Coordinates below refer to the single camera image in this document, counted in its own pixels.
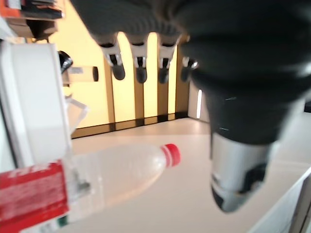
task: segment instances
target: red label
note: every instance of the red label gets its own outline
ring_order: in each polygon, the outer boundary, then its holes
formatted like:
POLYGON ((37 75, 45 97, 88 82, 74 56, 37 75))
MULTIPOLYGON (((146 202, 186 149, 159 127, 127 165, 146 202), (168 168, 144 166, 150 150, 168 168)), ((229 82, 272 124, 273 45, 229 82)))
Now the red label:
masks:
POLYGON ((61 216, 69 210, 67 200, 61 160, 0 173, 0 232, 61 216))

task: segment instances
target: plastic bottle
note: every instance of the plastic bottle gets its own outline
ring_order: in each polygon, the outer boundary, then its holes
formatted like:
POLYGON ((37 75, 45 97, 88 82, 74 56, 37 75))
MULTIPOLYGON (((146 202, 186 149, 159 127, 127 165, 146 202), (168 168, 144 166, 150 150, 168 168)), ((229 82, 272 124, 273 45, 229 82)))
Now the plastic bottle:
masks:
POLYGON ((0 224, 18 232, 68 209, 69 222, 79 220, 139 195, 179 163, 174 144, 124 145, 1 173, 0 224))

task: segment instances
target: yellow wall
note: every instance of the yellow wall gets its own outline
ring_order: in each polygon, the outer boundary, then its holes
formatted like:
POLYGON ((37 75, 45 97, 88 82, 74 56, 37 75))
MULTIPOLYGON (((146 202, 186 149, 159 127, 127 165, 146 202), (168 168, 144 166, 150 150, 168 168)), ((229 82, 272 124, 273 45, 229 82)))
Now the yellow wall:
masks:
POLYGON ((176 102, 176 72, 177 72, 177 48, 175 48, 174 55, 171 61, 169 70, 169 106, 168 114, 175 113, 176 102))
POLYGON ((112 77, 116 122, 135 119, 134 67, 131 47, 124 33, 118 34, 118 42, 125 78, 119 81, 112 77))
POLYGON ((71 3, 65 0, 65 4, 66 18, 57 21, 59 32, 50 37, 50 42, 56 43, 59 50, 68 53, 74 61, 74 66, 95 66, 99 71, 97 83, 73 83, 70 85, 73 97, 90 108, 79 128, 109 123, 103 53, 90 37, 71 3))
POLYGON ((147 42, 147 81, 144 83, 145 117, 157 116, 157 35, 150 33, 147 42))

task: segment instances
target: red bottle cap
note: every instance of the red bottle cap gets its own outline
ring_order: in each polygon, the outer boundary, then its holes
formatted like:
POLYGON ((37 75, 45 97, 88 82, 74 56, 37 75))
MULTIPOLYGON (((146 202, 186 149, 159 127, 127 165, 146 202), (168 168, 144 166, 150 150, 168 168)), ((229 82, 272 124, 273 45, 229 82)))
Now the red bottle cap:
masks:
POLYGON ((166 167, 176 166, 180 163, 180 151, 175 144, 166 144, 161 148, 166 156, 166 167))

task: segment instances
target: white table surface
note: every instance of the white table surface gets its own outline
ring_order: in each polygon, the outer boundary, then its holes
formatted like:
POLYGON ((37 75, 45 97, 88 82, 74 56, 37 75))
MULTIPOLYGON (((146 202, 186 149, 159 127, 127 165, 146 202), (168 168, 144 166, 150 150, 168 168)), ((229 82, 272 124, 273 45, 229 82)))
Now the white table surface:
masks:
POLYGON ((167 169, 140 196, 62 228, 61 233, 245 233, 271 211, 285 193, 310 173, 311 114, 289 127, 273 158, 265 185, 239 211, 224 214, 210 189, 209 126, 179 119, 119 132, 75 139, 77 154, 124 143, 175 143, 182 162, 167 169))

